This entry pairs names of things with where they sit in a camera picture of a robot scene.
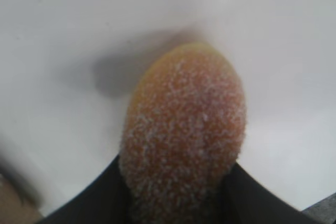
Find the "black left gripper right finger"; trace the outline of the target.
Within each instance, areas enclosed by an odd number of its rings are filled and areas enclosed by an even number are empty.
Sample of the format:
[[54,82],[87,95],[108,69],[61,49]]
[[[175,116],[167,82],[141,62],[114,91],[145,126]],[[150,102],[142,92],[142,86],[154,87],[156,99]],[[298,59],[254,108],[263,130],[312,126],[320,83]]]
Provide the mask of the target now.
[[268,191],[239,164],[223,178],[217,202],[220,223],[317,223]]

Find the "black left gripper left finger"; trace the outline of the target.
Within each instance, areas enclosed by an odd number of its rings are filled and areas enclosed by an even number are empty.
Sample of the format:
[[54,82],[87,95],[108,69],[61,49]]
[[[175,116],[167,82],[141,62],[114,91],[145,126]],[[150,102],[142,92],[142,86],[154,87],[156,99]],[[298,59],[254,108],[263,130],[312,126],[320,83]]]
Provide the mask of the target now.
[[79,195],[39,223],[132,223],[132,198],[120,174],[119,156]]

